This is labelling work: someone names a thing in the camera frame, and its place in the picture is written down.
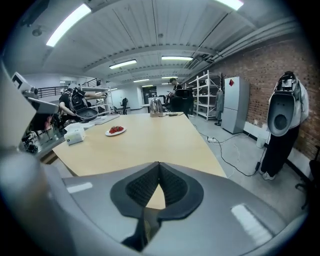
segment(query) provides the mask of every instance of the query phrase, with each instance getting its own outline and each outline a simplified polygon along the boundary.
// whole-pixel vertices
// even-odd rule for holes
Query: fluorescent ceiling light
[[[178,78],[177,76],[164,76],[162,79]]]
[[[144,82],[144,81],[149,81],[149,79],[142,79],[142,80],[137,80],[137,81],[133,81],[134,83],[139,83],[139,82]]]
[[[135,59],[133,59],[133,60],[122,62],[122,63],[116,64],[116,65],[112,65],[109,68],[114,70],[114,69],[117,69],[117,68],[120,68],[120,67],[123,67],[123,66],[128,66],[128,65],[136,64],[136,63],[137,63],[137,61]]]
[[[234,10],[238,10],[241,6],[244,5],[243,2],[241,2],[240,0],[216,0],[226,6],[229,6],[230,8],[234,9]]]
[[[162,60],[164,61],[192,61],[194,58],[192,57],[178,57],[178,56],[162,56]]]
[[[79,20],[81,20],[84,16],[89,14],[91,9],[85,4],[80,5],[76,10],[73,11],[61,24],[58,28],[53,32],[52,36],[49,38],[48,42],[46,42],[47,46],[54,47],[56,43],[63,37],[63,35]]]

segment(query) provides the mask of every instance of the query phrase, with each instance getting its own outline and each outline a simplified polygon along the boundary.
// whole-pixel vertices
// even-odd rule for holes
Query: table
[[[143,104],[143,105],[140,105],[140,107],[147,107],[148,108],[148,113],[150,113],[150,104]]]
[[[107,137],[112,126],[126,127],[118,136]],[[85,131],[83,142],[66,142],[53,151],[77,176],[114,172],[152,162],[167,162],[225,177],[218,160],[186,115],[150,117],[121,115]],[[147,207],[165,208],[164,194],[157,187]]]

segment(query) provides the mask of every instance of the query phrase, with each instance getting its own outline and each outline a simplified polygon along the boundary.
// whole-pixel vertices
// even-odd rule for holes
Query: black pants
[[[190,114],[190,115],[193,115],[193,114],[194,114],[194,101],[193,101],[193,99],[192,99],[192,104],[191,104],[191,107],[190,107],[189,114]]]
[[[276,137],[271,134],[270,142],[261,165],[262,172],[268,172],[268,174],[273,177],[281,170],[298,137],[299,127],[298,125],[288,130],[288,132],[281,137]]]

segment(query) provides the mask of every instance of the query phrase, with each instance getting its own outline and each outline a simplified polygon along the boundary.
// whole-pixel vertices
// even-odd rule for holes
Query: white refrigerator
[[[226,131],[242,133],[245,127],[250,85],[239,76],[224,80],[224,106],[221,127]]]

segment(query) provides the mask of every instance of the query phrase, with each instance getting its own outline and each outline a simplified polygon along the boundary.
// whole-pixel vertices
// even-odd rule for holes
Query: red brick wall
[[[301,35],[268,40],[219,61],[209,70],[250,82],[246,120],[252,124],[257,120],[260,127],[266,123],[269,98],[278,79],[285,71],[293,71],[309,96],[309,117],[301,125],[294,147],[309,159],[315,157],[315,145],[320,146],[320,69]]]

